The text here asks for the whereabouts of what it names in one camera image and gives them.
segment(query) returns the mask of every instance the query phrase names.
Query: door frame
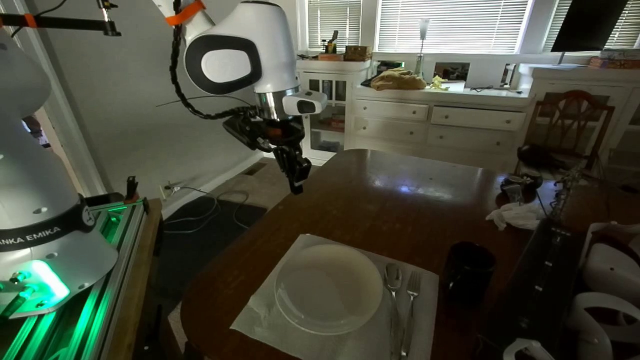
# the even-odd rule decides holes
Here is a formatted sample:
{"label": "door frame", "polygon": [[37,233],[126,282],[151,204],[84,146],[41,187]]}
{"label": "door frame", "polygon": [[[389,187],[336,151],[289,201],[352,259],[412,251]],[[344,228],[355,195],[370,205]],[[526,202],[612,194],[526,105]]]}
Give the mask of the door frame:
{"label": "door frame", "polygon": [[[24,0],[0,0],[0,12],[29,13]],[[102,177],[84,140],[76,116],[74,115],[51,59],[42,43],[38,31],[24,28],[15,37],[22,50],[37,61],[45,70],[51,83],[51,94],[43,105],[51,124],[55,128],[60,144],[65,150],[69,163],[76,174],[84,196],[106,193]]]}

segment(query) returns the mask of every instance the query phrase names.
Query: white wall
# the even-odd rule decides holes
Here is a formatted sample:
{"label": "white wall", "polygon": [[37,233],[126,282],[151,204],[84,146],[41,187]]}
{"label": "white wall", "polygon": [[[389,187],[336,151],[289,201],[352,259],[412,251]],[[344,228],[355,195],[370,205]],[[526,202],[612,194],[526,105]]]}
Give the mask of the white wall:
{"label": "white wall", "polygon": [[[58,2],[27,5],[36,13]],[[207,12],[220,21],[238,2],[208,0]],[[38,30],[106,186],[124,192],[127,176],[136,175],[141,195],[158,197],[159,184],[216,177],[251,157],[220,120],[202,120],[179,103],[156,108],[177,99],[168,70],[172,29],[151,0],[116,3],[111,18],[122,37]],[[86,0],[68,0],[54,16],[101,18],[95,1]],[[182,62],[179,78],[187,96],[205,95],[190,83]],[[234,95],[253,103],[250,89]],[[242,105],[226,98],[193,103],[209,113]]]}

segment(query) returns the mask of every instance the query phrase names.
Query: window blind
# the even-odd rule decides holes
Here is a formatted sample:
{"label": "window blind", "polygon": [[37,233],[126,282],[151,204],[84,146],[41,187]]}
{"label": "window blind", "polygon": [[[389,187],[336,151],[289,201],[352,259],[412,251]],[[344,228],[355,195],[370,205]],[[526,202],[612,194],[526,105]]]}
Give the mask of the window blind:
{"label": "window blind", "polygon": [[421,19],[431,19],[423,52],[514,53],[528,0],[380,0],[378,51],[420,51]]}
{"label": "window blind", "polygon": [[322,48],[338,31],[337,47],[360,43],[360,0],[308,0],[309,49]]}
{"label": "window blind", "polygon": [[[551,51],[556,41],[560,27],[564,21],[572,0],[558,0],[556,12],[551,20],[549,32],[545,45],[542,49],[544,52]],[[636,44],[638,36],[640,36],[640,0],[629,0],[620,19],[611,32],[611,36],[605,47],[626,47],[633,48]]]}

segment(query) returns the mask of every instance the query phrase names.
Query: wooden table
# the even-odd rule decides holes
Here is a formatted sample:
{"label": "wooden table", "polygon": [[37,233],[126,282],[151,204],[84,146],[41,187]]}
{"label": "wooden table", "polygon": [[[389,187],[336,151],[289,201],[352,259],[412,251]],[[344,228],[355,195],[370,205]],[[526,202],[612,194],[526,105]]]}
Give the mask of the wooden table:
{"label": "wooden table", "polygon": [[[479,309],[448,305],[440,293],[431,358],[469,358],[477,331],[532,234],[514,227],[498,231],[484,219],[496,208],[503,178],[491,170],[376,151],[339,153],[305,183],[302,195],[287,196],[193,280],[181,310],[189,342],[214,360],[293,359],[229,327],[300,234],[438,275],[449,247],[467,240],[495,254],[495,273]],[[541,188],[546,203],[553,190],[548,183]]]}

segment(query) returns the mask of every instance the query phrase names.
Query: black cup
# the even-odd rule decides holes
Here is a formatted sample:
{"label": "black cup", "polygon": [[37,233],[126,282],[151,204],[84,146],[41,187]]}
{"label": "black cup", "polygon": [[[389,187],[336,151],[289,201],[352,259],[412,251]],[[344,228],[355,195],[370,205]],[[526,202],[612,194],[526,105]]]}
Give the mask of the black cup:
{"label": "black cup", "polygon": [[486,248],[468,241],[454,244],[442,273],[447,301],[481,303],[494,268],[495,256]]}

